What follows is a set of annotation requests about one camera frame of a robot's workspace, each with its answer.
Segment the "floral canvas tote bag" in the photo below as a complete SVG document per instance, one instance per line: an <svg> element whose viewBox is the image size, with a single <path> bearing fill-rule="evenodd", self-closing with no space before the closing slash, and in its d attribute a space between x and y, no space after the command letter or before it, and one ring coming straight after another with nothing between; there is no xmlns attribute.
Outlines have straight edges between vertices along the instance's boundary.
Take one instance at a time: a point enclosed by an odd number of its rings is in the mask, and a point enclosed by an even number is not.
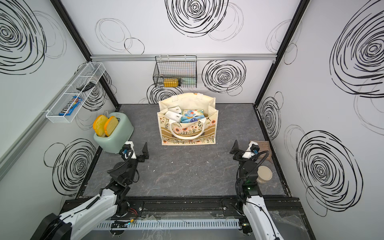
<svg viewBox="0 0 384 240"><path fill-rule="evenodd" d="M204 110L205 118L193 123L177 123L168 119L168 108ZM200 93L175 95L159 102L158 125L163 146L214 145L216 143L219 111L216 98Z"/></svg>

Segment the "floral tissue pack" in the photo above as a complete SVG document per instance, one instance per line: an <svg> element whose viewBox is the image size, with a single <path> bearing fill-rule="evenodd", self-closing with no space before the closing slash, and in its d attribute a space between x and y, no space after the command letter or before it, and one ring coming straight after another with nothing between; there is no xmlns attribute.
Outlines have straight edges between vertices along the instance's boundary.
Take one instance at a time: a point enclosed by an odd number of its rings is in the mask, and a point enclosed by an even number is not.
<svg viewBox="0 0 384 240"><path fill-rule="evenodd" d="M193 123L204 118L204 110L182 110L181 123Z"/></svg>
<svg viewBox="0 0 384 240"><path fill-rule="evenodd" d="M176 113L176 114L182 114L182 109L179 106L168 108L168 111Z"/></svg>

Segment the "green white tissue pack under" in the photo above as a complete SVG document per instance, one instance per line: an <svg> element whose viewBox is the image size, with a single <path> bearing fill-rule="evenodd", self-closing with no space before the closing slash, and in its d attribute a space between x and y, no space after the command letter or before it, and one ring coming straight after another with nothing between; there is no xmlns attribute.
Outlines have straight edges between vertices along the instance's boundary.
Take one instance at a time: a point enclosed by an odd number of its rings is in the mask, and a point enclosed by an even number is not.
<svg viewBox="0 0 384 240"><path fill-rule="evenodd" d="M170 120L173 120L177 123L180 123L183 115L181 115L179 113L172 112L172 111L167 111L165 113L165 116Z"/></svg>

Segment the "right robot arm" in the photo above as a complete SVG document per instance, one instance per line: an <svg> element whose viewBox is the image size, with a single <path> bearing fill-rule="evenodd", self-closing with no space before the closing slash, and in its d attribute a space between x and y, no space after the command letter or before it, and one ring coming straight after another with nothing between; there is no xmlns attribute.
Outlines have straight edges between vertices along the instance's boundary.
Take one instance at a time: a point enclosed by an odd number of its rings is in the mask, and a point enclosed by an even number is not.
<svg viewBox="0 0 384 240"><path fill-rule="evenodd" d="M269 151L262 151L254 141L244 151L236 140L230 154L239 163L235 181L237 203L234 208L245 218L240 222L240 230L245 235L254 235L256 240L282 240L283 236L267 210L257 181L259 168L268 158Z"/></svg>

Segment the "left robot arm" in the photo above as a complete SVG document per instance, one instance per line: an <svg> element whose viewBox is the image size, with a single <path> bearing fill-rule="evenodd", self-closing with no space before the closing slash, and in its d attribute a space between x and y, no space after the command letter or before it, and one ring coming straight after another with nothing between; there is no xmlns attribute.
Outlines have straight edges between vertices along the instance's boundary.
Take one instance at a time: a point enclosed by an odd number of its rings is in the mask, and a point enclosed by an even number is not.
<svg viewBox="0 0 384 240"><path fill-rule="evenodd" d="M130 207L127 193L130 185L139 176L138 163L150 158L148 143L144 144L141 155L136 155L133 142L126 142L119 155L123 159L107 173L110 183L99 194L61 215L49 214L39 224L32 240L80 240L108 218L123 217L132 213L136 219L137 210Z"/></svg>

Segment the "mint green toaster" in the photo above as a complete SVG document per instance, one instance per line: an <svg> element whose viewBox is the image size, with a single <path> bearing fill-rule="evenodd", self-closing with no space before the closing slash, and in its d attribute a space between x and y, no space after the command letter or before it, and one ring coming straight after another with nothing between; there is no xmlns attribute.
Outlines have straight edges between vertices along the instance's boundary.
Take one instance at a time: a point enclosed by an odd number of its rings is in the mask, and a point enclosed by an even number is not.
<svg viewBox="0 0 384 240"><path fill-rule="evenodd" d="M94 140L107 153L117 154L128 141L134 132L134 126L124 113L114 112L108 115L108 119L115 116L119 120L119 124L114 132L107 137L106 135L99 137L94 133Z"/></svg>

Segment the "beige round disc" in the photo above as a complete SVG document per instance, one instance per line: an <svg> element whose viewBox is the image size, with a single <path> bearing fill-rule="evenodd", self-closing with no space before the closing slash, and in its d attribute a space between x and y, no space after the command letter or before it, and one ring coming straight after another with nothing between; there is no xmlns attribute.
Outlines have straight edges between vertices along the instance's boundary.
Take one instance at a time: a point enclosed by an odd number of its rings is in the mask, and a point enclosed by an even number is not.
<svg viewBox="0 0 384 240"><path fill-rule="evenodd" d="M266 183L270 181L273 177L273 172L269 167L266 166L260 166L258 168L258 178L257 182L258 183Z"/></svg>

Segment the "right yellow toast slice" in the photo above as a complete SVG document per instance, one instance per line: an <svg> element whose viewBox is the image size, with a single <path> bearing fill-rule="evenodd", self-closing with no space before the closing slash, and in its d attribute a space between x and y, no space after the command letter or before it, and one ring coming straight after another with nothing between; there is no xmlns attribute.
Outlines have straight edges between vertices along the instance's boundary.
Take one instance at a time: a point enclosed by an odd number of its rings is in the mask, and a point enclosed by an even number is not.
<svg viewBox="0 0 384 240"><path fill-rule="evenodd" d="M104 125L104 132L109 137L119 124L119 120L115 116L111 116Z"/></svg>

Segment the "yellow toast slice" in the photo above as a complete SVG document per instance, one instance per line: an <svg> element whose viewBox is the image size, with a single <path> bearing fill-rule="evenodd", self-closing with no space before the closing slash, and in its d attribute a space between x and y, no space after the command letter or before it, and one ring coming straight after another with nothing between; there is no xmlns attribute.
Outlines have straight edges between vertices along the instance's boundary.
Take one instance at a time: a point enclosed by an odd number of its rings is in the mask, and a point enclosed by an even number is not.
<svg viewBox="0 0 384 240"><path fill-rule="evenodd" d="M119 124L119 120L115 116L111 116L104 125L104 132L109 137Z"/></svg>
<svg viewBox="0 0 384 240"><path fill-rule="evenodd" d="M105 115L100 115L95 119L93 123L93 130L95 131L97 136L102 137L105 135L104 126L107 121L108 121L108 118Z"/></svg>

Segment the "left yellow toast slice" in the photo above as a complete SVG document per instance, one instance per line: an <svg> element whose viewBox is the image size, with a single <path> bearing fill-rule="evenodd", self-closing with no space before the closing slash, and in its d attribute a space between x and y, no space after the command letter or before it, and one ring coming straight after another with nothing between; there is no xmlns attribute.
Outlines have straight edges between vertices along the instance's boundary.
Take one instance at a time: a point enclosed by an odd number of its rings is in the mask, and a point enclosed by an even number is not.
<svg viewBox="0 0 384 240"><path fill-rule="evenodd" d="M97 136L102 137L105 135L104 126L107 121L108 121L108 118L105 115L100 115L95 119L93 123L93 130L95 131Z"/></svg>

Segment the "blue candy packet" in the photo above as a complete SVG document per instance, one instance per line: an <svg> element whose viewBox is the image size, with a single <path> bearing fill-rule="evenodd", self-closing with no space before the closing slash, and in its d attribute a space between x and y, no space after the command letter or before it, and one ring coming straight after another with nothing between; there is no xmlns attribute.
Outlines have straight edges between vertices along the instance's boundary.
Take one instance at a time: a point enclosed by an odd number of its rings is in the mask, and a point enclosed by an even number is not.
<svg viewBox="0 0 384 240"><path fill-rule="evenodd" d="M59 116L70 116L73 111L81 104L82 98L73 96L67 105L59 113Z"/></svg>

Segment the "black remote on shelf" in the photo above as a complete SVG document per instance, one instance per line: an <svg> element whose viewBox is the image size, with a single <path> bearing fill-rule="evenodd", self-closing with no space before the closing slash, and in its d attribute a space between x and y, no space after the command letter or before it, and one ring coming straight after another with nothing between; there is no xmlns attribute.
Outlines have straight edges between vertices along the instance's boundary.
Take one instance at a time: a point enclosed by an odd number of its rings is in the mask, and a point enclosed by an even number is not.
<svg viewBox="0 0 384 240"><path fill-rule="evenodd" d="M96 84L93 83L93 82L88 82L87 84L78 87L77 90L78 90L79 92L81 92L81 93L82 93L82 92L87 92L87 91L91 90L95 85L96 85Z"/></svg>

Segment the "green item in basket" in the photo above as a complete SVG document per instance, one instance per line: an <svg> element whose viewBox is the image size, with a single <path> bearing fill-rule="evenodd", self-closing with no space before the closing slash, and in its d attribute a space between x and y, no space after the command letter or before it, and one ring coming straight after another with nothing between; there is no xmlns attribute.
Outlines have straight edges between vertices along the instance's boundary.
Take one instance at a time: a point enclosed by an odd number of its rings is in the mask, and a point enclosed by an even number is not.
<svg viewBox="0 0 384 240"><path fill-rule="evenodd" d="M194 77L181 78L181 88L196 88L197 79Z"/></svg>

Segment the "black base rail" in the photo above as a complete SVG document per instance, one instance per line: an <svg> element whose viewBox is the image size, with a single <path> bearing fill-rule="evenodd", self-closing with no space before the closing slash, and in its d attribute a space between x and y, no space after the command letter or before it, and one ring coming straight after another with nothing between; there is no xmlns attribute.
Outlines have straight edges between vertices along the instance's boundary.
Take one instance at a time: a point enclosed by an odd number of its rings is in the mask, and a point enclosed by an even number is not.
<svg viewBox="0 0 384 240"><path fill-rule="evenodd" d="M265 196L268 211L298 211L304 209L298 198ZM130 209L129 216L139 217L150 213L209 212L213 214L239 216L243 211L236 196L197 196L197 197L126 197L123 207Z"/></svg>

